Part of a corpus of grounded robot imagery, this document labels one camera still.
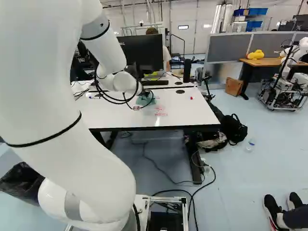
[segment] black backpack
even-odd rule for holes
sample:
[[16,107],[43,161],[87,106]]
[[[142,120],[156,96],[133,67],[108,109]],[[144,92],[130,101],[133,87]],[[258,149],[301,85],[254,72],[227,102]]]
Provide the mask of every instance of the black backpack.
[[241,124],[236,114],[232,114],[224,116],[221,120],[221,131],[227,136],[229,144],[235,146],[245,139],[248,127]]

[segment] black shoe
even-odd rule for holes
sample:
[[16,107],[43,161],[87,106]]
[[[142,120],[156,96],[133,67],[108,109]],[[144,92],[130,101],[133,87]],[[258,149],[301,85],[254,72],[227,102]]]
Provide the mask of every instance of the black shoe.
[[272,195],[265,195],[264,197],[264,209],[269,218],[270,228],[272,231],[283,231],[286,229],[281,229],[277,225],[277,213],[284,213],[285,211],[279,207]]
[[299,198],[299,196],[295,192],[290,193],[289,200],[288,200],[289,210],[299,208],[303,205],[304,204],[302,200]]

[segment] trash bag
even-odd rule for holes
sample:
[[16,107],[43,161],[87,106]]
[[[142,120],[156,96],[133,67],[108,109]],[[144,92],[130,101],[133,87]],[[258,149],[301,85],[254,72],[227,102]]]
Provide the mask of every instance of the trash bag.
[[39,206],[38,189],[44,179],[26,162],[20,162],[0,179],[0,191]]

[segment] wooden desk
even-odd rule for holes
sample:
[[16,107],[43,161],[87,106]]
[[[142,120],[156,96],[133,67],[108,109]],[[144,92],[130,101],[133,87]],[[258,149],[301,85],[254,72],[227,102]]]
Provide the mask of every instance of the wooden desk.
[[252,59],[240,59],[241,62],[251,65],[251,66],[280,66],[281,64],[281,58],[263,58],[258,60],[252,60]]
[[308,66],[308,63],[304,63],[304,62],[299,62],[297,64],[289,64],[289,67],[293,67],[293,66]]
[[290,64],[288,67],[290,68],[290,71],[286,80],[291,80],[295,73],[308,74],[308,63],[300,62],[297,64]]
[[240,76],[240,80],[244,82],[242,87],[242,92],[240,95],[245,100],[249,99],[248,96],[245,95],[245,91],[247,89],[248,83],[251,80],[253,70],[255,68],[269,68],[269,71],[271,73],[273,72],[274,74],[276,71],[278,71],[276,70],[276,68],[278,68],[281,65],[281,58],[263,58],[258,60],[239,59],[239,61],[243,62],[242,74]]

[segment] green object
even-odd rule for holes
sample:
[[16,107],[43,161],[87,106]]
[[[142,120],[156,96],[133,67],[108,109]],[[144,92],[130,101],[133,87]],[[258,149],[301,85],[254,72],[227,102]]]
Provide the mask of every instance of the green object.
[[156,104],[156,100],[155,100],[155,96],[153,96],[152,99],[152,94],[149,94],[148,97],[146,97],[145,95],[141,95],[138,97],[136,104],[137,105],[141,105],[141,106],[145,106],[147,105],[149,102],[151,101],[151,103],[149,105],[154,105]]

